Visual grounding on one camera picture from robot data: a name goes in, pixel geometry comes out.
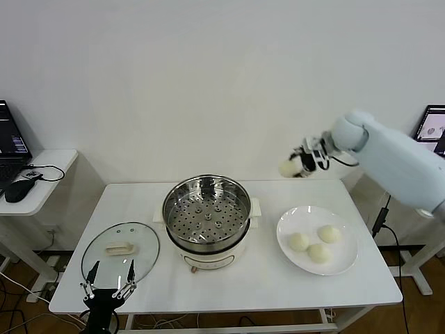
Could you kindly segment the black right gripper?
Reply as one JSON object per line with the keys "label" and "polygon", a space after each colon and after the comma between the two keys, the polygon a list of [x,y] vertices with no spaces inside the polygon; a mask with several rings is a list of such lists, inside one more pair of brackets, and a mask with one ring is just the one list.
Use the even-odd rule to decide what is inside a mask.
{"label": "black right gripper", "polygon": [[292,174],[292,178],[308,178],[318,169],[330,168],[330,156],[328,150],[329,132],[323,132],[320,137],[308,136],[304,138],[302,146],[293,149],[290,159],[301,158],[303,169]]}

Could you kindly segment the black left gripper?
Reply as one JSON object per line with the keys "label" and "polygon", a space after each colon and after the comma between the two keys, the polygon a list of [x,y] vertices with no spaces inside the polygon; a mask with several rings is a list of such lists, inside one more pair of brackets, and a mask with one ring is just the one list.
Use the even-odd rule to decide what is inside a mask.
{"label": "black left gripper", "polygon": [[127,282],[116,289],[96,289],[94,290],[94,281],[97,275],[100,261],[97,260],[84,282],[79,283],[84,291],[84,304],[93,312],[112,313],[124,305],[124,299],[128,299],[137,288],[135,281],[134,260],[131,261],[127,274]]}

